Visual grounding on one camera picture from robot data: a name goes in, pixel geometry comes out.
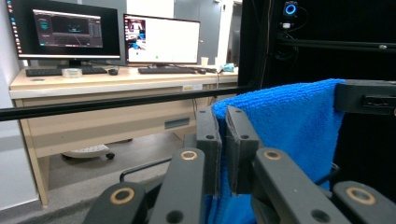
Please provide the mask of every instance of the floor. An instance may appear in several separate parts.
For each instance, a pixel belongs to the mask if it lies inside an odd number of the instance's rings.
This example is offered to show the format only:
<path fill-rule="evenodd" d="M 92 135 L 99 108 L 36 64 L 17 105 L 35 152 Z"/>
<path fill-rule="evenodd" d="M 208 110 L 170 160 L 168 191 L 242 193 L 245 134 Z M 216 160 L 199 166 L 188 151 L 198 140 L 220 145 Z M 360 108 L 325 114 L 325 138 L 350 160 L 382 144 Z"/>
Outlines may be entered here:
<path fill-rule="evenodd" d="M 83 218 L 105 189 L 119 182 L 122 171 L 157 161 L 181 149 L 183 142 L 173 133 L 158 133 L 133 141 L 107 144 L 115 153 L 93 159 L 50 157 L 49 205 L 39 201 L 0 212 L 1 223 L 82 223 Z M 140 182 L 166 173 L 168 162 L 125 176 L 125 181 Z"/>

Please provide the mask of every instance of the monitor screen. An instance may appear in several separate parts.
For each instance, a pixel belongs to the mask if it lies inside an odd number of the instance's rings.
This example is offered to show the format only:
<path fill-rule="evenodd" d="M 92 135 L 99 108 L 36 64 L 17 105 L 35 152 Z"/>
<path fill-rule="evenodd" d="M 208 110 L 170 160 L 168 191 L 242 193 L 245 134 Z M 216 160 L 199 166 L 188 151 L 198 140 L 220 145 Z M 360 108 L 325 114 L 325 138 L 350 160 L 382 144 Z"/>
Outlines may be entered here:
<path fill-rule="evenodd" d="M 19 59 L 120 59 L 116 9 L 48 0 L 6 2 Z"/>
<path fill-rule="evenodd" d="M 124 14 L 127 63 L 197 63 L 200 22 Z"/>

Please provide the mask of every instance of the black rod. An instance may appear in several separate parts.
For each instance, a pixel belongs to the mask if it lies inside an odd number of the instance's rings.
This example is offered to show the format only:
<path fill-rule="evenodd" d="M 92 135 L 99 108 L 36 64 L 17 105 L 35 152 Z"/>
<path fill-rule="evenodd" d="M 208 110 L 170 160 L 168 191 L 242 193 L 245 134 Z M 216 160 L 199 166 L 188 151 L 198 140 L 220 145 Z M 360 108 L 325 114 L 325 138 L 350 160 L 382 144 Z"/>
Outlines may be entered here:
<path fill-rule="evenodd" d="M 126 175 L 130 175 L 130 174 L 133 174 L 135 172 L 138 172 L 138 171 L 141 171 L 141 170 L 145 170 L 147 168 L 150 168 L 150 167 L 153 167 L 153 166 L 156 166 L 156 165 L 160 165 L 160 164 L 166 163 L 167 161 L 170 161 L 170 160 L 172 160 L 172 156 L 171 157 L 162 158 L 162 159 L 160 159 L 158 161 L 152 161 L 152 162 L 149 162 L 147 164 L 136 166 L 134 168 L 128 169 L 126 171 L 123 171 L 120 174 L 120 183 L 125 181 L 125 176 Z"/>
<path fill-rule="evenodd" d="M 352 49 L 365 50 L 375 52 L 396 52 L 396 44 L 393 43 L 368 43 L 368 42 L 346 42 L 346 41 L 323 41 L 323 40 L 300 40 L 300 39 L 284 39 L 276 40 L 279 45 L 308 47 L 321 49 Z"/>
<path fill-rule="evenodd" d="M 85 101 L 77 103 L 65 103 L 56 105 L 35 105 L 16 108 L 0 109 L 0 121 L 14 119 L 32 119 L 45 116 L 71 114 L 93 110 L 111 109 L 117 107 L 126 107 L 133 105 L 150 105 L 178 100 L 188 100 L 194 98 L 203 98 L 209 96 L 218 96 L 226 94 L 244 93 L 255 90 L 253 85 L 221 88 L 210 91 L 192 91 L 181 93 L 168 93 L 162 95 L 137 96 L 117 99 Z"/>

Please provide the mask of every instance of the keyboard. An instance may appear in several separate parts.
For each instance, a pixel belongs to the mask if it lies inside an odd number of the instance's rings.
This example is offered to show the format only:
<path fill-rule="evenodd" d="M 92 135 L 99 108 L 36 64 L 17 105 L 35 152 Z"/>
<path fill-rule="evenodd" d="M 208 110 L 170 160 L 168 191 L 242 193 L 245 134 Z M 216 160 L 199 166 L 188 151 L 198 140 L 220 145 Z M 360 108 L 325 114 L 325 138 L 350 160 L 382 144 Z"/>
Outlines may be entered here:
<path fill-rule="evenodd" d="M 140 74 L 195 74 L 195 70 L 185 67 L 138 68 Z"/>
<path fill-rule="evenodd" d="M 94 74 L 107 74 L 107 70 L 102 67 L 82 67 L 82 75 Z M 39 68 L 39 69 L 26 69 L 27 77 L 56 77 L 62 75 L 60 68 Z"/>

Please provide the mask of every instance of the white monitor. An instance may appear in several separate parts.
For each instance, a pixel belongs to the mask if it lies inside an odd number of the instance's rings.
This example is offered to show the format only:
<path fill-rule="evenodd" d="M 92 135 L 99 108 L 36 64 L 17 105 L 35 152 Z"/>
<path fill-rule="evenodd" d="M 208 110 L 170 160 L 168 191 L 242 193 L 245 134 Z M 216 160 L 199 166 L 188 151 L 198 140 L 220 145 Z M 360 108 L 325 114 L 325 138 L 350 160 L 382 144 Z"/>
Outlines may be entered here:
<path fill-rule="evenodd" d="M 127 63 L 197 63 L 200 22 L 124 14 Z"/>

